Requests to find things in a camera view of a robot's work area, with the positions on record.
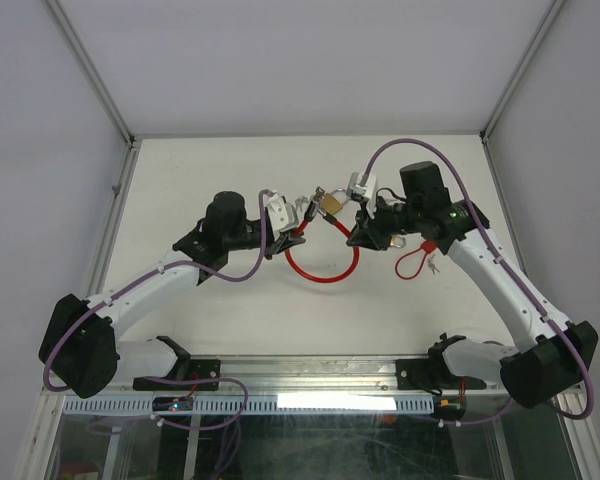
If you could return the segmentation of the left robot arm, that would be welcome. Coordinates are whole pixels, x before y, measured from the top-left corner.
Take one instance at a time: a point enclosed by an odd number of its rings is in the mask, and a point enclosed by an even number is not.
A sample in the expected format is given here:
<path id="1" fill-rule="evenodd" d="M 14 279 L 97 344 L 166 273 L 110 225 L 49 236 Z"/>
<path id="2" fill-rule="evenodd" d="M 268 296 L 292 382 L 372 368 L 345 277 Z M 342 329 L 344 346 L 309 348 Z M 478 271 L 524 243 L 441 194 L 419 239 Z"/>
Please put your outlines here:
<path id="1" fill-rule="evenodd" d="M 98 394 L 129 355 L 121 338 L 139 320 L 210 278 L 245 282 L 264 260 L 302 244 L 294 232 L 298 208 L 283 195 L 260 191 L 258 211 L 250 220 L 242 195 L 219 192 L 194 228 L 138 277 L 86 299 L 58 300 L 38 353 L 45 389 Z"/>

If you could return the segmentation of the silver keys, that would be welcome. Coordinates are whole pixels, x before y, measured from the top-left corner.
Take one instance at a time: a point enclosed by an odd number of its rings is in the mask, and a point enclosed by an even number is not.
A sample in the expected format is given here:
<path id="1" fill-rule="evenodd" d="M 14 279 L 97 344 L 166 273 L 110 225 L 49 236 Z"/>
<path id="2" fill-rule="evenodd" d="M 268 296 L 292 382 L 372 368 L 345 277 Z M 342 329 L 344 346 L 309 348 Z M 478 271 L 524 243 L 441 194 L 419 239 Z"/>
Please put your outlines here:
<path id="1" fill-rule="evenodd" d="M 437 265 L 435 264 L 435 255 L 431 254 L 428 258 L 427 258 L 427 266 L 429 268 L 429 270 L 431 271 L 431 273 L 433 275 L 436 275 L 440 272 L 439 268 L 437 267 Z"/>

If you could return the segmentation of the brass padlock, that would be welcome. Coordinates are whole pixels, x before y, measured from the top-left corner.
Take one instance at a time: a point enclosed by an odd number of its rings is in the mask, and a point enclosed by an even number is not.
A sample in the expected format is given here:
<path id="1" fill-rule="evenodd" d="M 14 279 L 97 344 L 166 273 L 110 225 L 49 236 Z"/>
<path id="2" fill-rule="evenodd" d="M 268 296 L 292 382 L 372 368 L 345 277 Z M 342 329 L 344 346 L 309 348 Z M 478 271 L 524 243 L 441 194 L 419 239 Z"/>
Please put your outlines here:
<path id="1" fill-rule="evenodd" d="M 333 215 L 336 216 L 341 212 L 344 207 L 349 203 L 350 198 L 346 193 L 345 188 L 336 188 L 331 192 L 327 192 L 321 204 L 318 207 L 318 213 L 321 215 Z M 300 196 L 295 200 L 295 206 L 300 211 L 306 211 L 308 209 L 310 199 L 306 196 Z"/>
<path id="2" fill-rule="evenodd" d="M 401 235 L 394 235 L 391 237 L 389 246 L 391 248 L 402 249 L 406 246 L 406 239 Z"/>

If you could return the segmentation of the thick red cable lock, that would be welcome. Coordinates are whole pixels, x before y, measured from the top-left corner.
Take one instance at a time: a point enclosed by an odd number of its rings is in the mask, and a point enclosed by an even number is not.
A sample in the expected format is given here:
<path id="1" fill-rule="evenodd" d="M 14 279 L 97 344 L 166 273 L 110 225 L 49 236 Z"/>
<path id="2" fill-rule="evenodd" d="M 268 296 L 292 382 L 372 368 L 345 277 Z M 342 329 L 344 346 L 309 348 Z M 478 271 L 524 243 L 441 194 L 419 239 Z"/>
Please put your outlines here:
<path id="1" fill-rule="evenodd" d="M 354 274 L 361 259 L 359 248 L 343 245 L 351 233 L 351 229 L 338 218 L 343 210 L 336 216 L 318 213 L 321 200 L 331 191 L 316 187 L 308 196 L 308 209 L 297 209 L 301 219 L 293 233 L 302 234 L 307 244 L 285 252 L 287 264 L 297 275 L 320 285 L 345 281 Z"/>

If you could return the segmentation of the red thin-cable padlock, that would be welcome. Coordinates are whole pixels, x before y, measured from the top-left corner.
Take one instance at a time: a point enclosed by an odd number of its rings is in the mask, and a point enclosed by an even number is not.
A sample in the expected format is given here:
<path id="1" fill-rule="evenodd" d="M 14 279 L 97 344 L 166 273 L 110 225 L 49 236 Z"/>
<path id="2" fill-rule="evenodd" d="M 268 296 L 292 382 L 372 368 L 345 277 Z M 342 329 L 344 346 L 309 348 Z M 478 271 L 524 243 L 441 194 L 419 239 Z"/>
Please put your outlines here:
<path id="1" fill-rule="evenodd" d="M 433 241 L 426 240 L 422 242 L 416 249 L 401 255 L 396 260 L 394 264 L 395 275 L 403 281 L 416 279 L 436 250 L 437 246 Z"/>

